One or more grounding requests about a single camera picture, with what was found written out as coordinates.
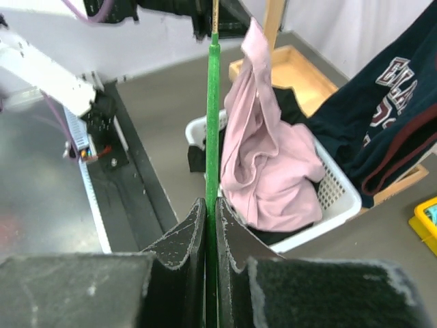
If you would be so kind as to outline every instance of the gray floor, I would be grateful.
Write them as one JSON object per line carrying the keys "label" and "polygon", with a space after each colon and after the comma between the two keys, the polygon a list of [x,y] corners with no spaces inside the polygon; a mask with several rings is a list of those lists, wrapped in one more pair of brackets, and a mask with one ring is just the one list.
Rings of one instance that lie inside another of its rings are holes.
{"label": "gray floor", "polygon": [[11,110],[0,114],[0,261],[101,251],[81,174],[62,158],[66,139],[47,104]]}
{"label": "gray floor", "polygon": [[[295,44],[292,36],[279,44]],[[320,61],[314,54],[310,60]],[[229,90],[228,63],[241,58],[239,51],[222,56],[222,103]],[[151,157],[179,219],[193,200],[205,195],[201,174],[190,174],[184,129],[206,112],[206,58],[174,66],[119,86],[120,94],[139,136]],[[429,312],[437,323],[437,258],[410,229],[407,220],[420,201],[437,195],[437,156],[425,165],[431,174],[365,215],[287,254],[287,257],[382,258],[400,263],[417,282]]]}

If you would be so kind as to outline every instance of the white backdrop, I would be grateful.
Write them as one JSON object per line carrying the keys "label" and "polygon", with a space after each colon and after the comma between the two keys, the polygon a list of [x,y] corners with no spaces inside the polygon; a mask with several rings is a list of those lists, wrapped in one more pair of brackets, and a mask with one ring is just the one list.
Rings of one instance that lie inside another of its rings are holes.
{"label": "white backdrop", "polygon": [[[261,21],[264,1],[244,3]],[[295,31],[351,77],[429,3],[431,0],[289,0],[284,30]],[[67,16],[2,12],[12,28],[74,74],[94,70],[104,79],[129,78],[208,52],[207,40],[198,44],[193,39],[191,22],[173,16],[141,12],[139,25],[89,26]],[[223,49],[237,45],[236,41],[222,42]],[[3,95],[27,86],[0,69]]]}

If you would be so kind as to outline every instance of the yellow container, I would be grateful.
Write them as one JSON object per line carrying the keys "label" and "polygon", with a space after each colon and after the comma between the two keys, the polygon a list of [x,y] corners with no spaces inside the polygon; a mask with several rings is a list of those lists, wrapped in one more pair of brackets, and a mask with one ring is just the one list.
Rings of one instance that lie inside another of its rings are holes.
{"label": "yellow container", "polygon": [[429,249],[437,256],[437,226],[425,212],[428,208],[436,205],[437,197],[419,204],[414,209],[414,217],[408,220],[408,223]]}

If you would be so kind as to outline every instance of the lettering on shirt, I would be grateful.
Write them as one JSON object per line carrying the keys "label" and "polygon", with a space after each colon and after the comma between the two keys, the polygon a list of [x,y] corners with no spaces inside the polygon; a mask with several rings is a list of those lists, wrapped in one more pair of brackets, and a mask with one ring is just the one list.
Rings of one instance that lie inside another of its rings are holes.
{"label": "lettering on shirt", "polygon": [[[407,107],[417,86],[417,79],[413,79],[414,72],[409,63],[409,59],[395,57],[389,67],[375,80],[376,84],[389,87],[390,90],[376,107],[370,128],[388,128]],[[366,146],[370,141],[371,137],[367,132],[363,145]]]}

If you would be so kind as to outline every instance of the laundry basket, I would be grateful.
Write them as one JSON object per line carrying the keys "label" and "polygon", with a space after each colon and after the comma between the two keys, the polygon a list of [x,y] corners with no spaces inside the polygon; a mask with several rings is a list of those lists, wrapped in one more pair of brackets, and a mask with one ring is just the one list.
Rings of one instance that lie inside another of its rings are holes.
{"label": "laundry basket", "polygon": [[[221,110],[219,115],[220,129],[222,129],[227,124],[226,111]],[[206,138],[206,116],[188,123],[185,128],[185,137],[190,145],[203,148],[203,141]],[[318,191],[318,199],[323,212],[322,220],[311,228],[271,245],[270,248],[277,253],[289,251],[341,226],[358,214],[361,209],[361,197],[352,183],[321,143],[317,139],[314,139],[314,142],[317,154],[326,171]]]}

